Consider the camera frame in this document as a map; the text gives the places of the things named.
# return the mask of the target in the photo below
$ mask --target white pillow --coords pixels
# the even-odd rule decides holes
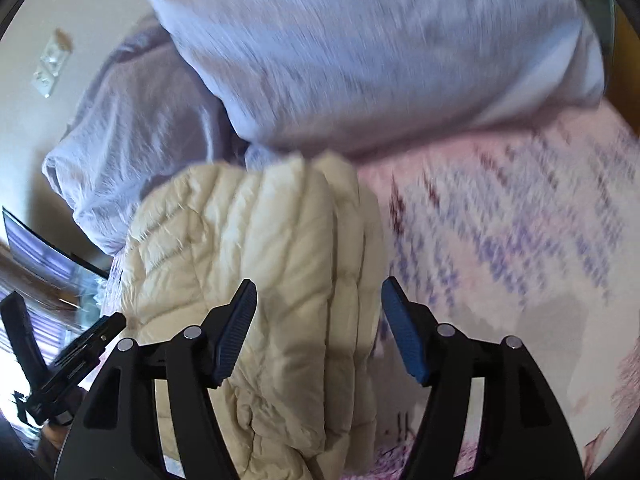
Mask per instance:
[[[577,0],[150,0],[240,137],[358,153],[420,132],[594,105]]]

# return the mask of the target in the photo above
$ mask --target silver screw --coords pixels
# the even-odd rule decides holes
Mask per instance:
[[[197,337],[200,337],[200,334],[202,334],[202,329],[195,325],[188,326],[184,329],[184,332],[182,332],[182,335],[187,339],[196,339]]]
[[[118,343],[116,347],[121,352],[126,352],[127,350],[131,350],[133,348],[133,339],[127,337]]]
[[[451,337],[456,333],[456,329],[449,323],[440,323],[438,325],[438,334],[443,337]]]
[[[513,348],[514,350],[522,346],[522,340],[514,335],[508,335],[504,342],[507,343],[509,348]]]

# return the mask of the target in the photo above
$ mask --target bed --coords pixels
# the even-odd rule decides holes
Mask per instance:
[[[358,170],[378,197],[388,272],[471,337],[522,336],[594,479],[631,478],[639,467],[640,78],[631,75],[640,4],[617,1],[611,102],[534,128],[476,129],[378,152]],[[398,478],[427,398],[404,374],[384,322],[371,370],[378,460],[363,478]],[[391,389],[406,394],[391,399]],[[477,440],[481,385],[474,391],[460,474]]]

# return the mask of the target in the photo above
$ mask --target wall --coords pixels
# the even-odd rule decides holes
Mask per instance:
[[[108,260],[76,227],[40,166],[102,60],[149,11],[146,0],[25,0],[0,40],[0,206],[62,250],[103,267]],[[73,54],[45,99],[31,77],[56,28],[70,37]]]

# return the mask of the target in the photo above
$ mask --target patterned blanket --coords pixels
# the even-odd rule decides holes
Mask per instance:
[[[548,127],[472,133],[361,168],[386,224],[388,270],[468,336],[520,336],[545,373],[590,474],[640,404],[640,144],[606,102]],[[428,393],[383,323],[371,370],[378,462],[395,478]],[[458,473],[471,469],[482,381]]]

